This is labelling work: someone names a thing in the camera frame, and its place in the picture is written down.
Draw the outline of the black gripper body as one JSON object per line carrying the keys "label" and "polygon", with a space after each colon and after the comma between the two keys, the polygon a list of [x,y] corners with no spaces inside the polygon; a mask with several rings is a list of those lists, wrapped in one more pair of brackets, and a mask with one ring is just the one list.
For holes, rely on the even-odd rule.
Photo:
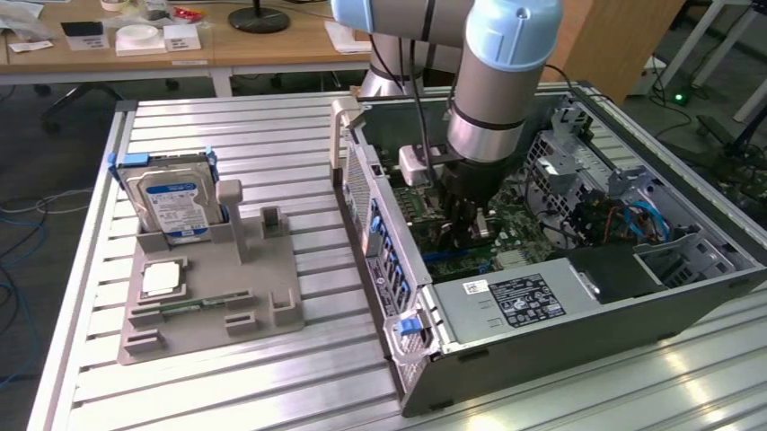
{"label": "black gripper body", "polygon": [[474,207],[486,207],[498,194],[509,175],[505,160],[479,163],[469,159],[449,162],[443,166],[442,205],[454,207],[469,203]]}

